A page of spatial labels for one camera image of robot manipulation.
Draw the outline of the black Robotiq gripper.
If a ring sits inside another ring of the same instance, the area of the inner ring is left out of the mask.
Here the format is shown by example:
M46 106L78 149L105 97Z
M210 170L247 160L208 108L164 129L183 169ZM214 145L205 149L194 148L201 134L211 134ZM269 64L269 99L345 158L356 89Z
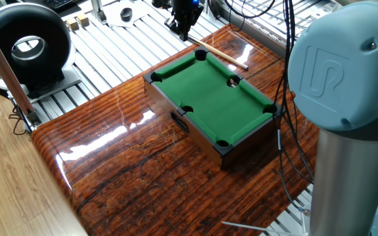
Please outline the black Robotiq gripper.
M182 41L188 40L190 27L194 26L202 13L204 6L199 0L171 0L173 17L164 24L175 34L180 34Z

